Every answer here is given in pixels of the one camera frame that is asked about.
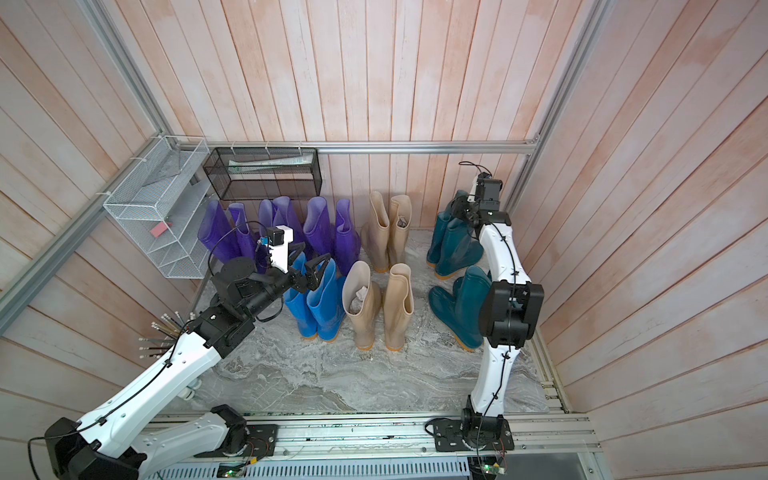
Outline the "beige rain boot small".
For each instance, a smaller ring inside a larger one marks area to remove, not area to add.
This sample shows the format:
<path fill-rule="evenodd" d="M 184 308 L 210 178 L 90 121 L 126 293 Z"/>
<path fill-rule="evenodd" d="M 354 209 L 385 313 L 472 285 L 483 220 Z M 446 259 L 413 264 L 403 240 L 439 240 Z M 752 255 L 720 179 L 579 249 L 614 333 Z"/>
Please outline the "beige rain boot small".
<path fill-rule="evenodd" d="M 381 309 L 382 293 L 372 280 L 368 263 L 355 262 L 342 289 L 342 306 L 354 330 L 358 349 L 369 350 L 375 340 L 375 317 Z"/>

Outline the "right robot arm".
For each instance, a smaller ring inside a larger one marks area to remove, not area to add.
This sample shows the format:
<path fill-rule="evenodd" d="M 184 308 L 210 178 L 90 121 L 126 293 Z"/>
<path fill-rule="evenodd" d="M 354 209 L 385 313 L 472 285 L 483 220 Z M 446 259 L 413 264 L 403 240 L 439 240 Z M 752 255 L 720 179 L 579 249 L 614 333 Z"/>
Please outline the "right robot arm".
<path fill-rule="evenodd" d="M 467 195 L 454 200 L 452 213 L 477 235 L 490 266 L 490 289 L 479 310 L 483 357 L 469 400 L 473 414 L 504 414 L 504 396 L 512 367 L 536 330 L 544 300 L 543 287 L 525 272 L 513 240 L 509 215 L 500 210 L 502 182 L 487 172 L 475 177 Z"/>

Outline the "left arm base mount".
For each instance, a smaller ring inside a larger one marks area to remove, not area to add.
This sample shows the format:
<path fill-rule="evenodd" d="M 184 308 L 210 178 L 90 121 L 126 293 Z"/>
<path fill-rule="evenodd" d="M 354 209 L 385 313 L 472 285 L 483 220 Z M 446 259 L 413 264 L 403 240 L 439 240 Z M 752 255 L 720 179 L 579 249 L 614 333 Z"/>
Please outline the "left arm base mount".
<path fill-rule="evenodd" d="M 247 456 L 261 459 L 274 454 L 276 424 L 249 424 L 244 416 L 226 404 L 213 407 L 210 412 L 224 420 L 227 433 L 217 449 L 198 453 L 196 458 Z"/>

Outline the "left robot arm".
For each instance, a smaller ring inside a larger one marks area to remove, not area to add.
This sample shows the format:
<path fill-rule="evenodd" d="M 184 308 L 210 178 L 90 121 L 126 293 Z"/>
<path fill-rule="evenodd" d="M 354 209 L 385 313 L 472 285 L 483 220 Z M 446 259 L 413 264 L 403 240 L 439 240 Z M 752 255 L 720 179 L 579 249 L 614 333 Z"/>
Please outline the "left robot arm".
<path fill-rule="evenodd" d="M 145 479 L 200 454 L 254 454 L 245 418 L 228 405 L 141 439 L 155 416 L 184 389 L 232 353 L 289 290 L 317 290 L 335 265 L 324 254 L 296 266 L 302 249 L 279 250 L 278 263 L 258 273 L 237 257 L 212 275 L 210 306 L 187 321 L 170 348 L 141 375 L 79 420 L 62 417 L 40 436 L 58 479 Z"/>

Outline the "pink eraser block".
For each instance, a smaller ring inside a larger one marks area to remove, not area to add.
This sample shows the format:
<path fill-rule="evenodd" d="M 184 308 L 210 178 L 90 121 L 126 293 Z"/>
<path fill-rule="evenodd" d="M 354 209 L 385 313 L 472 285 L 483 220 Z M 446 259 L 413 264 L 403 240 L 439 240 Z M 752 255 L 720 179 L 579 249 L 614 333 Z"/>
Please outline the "pink eraser block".
<path fill-rule="evenodd" d="M 150 230 L 149 233 L 154 237 L 158 238 L 160 237 L 164 232 L 166 232 L 169 229 L 169 225 L 165 222 L 158 222 L 156 225 L 154 225 Z"/>

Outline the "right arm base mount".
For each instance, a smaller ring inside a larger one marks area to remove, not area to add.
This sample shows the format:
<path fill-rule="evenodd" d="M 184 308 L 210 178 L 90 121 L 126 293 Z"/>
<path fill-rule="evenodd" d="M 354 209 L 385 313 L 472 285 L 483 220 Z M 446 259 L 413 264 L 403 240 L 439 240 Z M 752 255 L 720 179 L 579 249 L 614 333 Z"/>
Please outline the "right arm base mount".
<path fill-rule="evenodd" d="M 465 409 L 458 419 L 430 419 L 424 424 L 424 429 L 434 440 L 438 452 L 505 453 L 515 449 L 509 423 L 503 415 L 481 416 L 471 409 Z"/>

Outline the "purple rain boot back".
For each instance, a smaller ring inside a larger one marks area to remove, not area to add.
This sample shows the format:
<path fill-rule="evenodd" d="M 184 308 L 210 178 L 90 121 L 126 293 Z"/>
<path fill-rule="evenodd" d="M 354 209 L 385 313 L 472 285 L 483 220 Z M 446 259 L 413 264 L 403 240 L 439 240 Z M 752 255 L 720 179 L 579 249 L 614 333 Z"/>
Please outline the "purple rain boot back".
<path fill-rule="evenodd" d="M 335 209 L 335 245 L 334 259 L 343 276 L 359 260 L 361 241 L 353 224 L 351 201 L 342 198 Z"/>

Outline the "beige rain boot large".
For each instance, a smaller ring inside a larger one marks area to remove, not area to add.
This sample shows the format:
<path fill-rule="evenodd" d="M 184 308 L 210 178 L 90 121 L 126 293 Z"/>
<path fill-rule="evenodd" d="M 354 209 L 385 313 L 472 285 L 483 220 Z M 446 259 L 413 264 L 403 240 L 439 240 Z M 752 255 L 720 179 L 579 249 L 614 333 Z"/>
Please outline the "beige rain boot large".
<path fill-rule="evenodd" d="M 369 216 L 361 229 L 362 247 L 372 268 L 384 273 L 390 266 L 387 250 L 390 233 L 389 215 L 380 192 L 371 191 L 369 201 Z"/>

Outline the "paper sheet in basket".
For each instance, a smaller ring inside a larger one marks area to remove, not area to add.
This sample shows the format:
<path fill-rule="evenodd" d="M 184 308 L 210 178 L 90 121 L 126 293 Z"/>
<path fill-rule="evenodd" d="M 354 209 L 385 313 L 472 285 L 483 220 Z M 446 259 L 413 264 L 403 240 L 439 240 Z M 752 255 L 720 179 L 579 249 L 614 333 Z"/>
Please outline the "paper sheet in basket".
<path fill-rule="evenodd" d="M 310 173 L 314 157 L 312 155 L 251 158 L 243 161 L 229 160 L 227 171 L 230 174 L 292 174 Z"/>

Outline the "teal rain boot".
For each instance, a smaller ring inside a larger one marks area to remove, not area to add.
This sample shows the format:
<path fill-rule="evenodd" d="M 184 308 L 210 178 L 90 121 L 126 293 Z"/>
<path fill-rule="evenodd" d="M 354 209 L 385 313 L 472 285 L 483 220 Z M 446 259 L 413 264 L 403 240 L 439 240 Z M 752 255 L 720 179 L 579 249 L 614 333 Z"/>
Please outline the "teal rain boot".
<path fill-rule="evenodd" d="M 470 226 L 462 220 L 452 218 L 445 231 L 441 258 L 435 267 L 435 274 L 440 279 L 447 279 L 460 269 L 479 262 L 483 253 L 480 242 L 471 237 Z"/>
<path fill-rule="evenodd" d="M 475 350 L 483 343 L 479 314 L 490 286 L 490 279 L 478 266 L 469 267 L 465 274 L 454 282 L 451 329 L 466 350 Z"/>
<path fill-rule="evenodd" d="M 462 197 L 468 196 L 469 193 L 464 190 L 458 190 L 454 195 L 454 198 L 448 203 L 446 208 L 440 211 L 436 216 L 436 223 L 433 230 L 430 248 L 427 253 L 427 264 L 436 267 L 441 258 L 442 242 L 445 235 L 448 223 L 453 218 L 453 204 L 456 200 Z"/>
<path fill-rule="evenodd" d="M 478 328 L 479 308 L 467 295 L 454 295 L 435 286 L 428 293 L 428 301 L 433 314 L 452 331 L 463 349 L 472 351 L 482 345 Z"/>

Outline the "blue rain boot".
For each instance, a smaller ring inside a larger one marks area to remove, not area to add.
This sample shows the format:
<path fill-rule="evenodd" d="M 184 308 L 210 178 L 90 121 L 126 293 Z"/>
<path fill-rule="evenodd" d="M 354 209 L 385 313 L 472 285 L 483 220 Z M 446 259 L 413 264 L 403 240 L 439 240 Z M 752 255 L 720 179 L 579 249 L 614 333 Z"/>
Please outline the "blue rain boot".
<path fill-rule="evenodd" d="M 300 335 L 305 339 L 315 338 L 318 334 L 318 323 L 306 303 L 306 294 L 291 288 L 283 294 L 283 300 L 296 319 Z"/>
<path fill-rule="evenodd" d="M 317 323 L 317 335 L 325 342 L 332 342 L 336 338 L 345 317 L 342 305 L 345 281 L 346 277 L 338 273 L 336 262 L 331 258 L 319 287 L 306 297 L 307 306 Z"/>

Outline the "blue rain boot front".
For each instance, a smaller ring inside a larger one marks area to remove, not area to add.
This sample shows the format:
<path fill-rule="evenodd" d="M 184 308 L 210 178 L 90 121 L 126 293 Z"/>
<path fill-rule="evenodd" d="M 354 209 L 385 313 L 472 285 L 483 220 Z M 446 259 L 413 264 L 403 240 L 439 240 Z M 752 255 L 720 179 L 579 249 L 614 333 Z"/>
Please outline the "blue rain boot front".
<path fill-rule="evenodd" d="M 345 317 L 342 305 L 345 281 L 346 277 L 338 273 L 336 262 L 331 258 L 319 287 L 306 297 L 307 306 L 317 323 L 317 335 L 325 342 L 332 342 L 336 338 Z"/>

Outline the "black mesh wall basket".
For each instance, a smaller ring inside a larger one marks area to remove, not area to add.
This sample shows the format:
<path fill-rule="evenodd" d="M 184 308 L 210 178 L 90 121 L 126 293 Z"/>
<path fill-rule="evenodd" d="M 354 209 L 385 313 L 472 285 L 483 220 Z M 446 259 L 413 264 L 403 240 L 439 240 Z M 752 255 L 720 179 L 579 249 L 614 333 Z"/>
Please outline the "black mesh wall basket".
<path fill-rule="evenodd" d="M 230 174 L 229 160 L 312 155 L 310 173 L 292 174 Z M 203 163 L 204 173 L 217 196 L 225 201 L 243 202 L 288 196 L 293 200 L 308 200 L 321 193 L 323 177 L 316 150 L 303 147 L 217 147 Z"/>

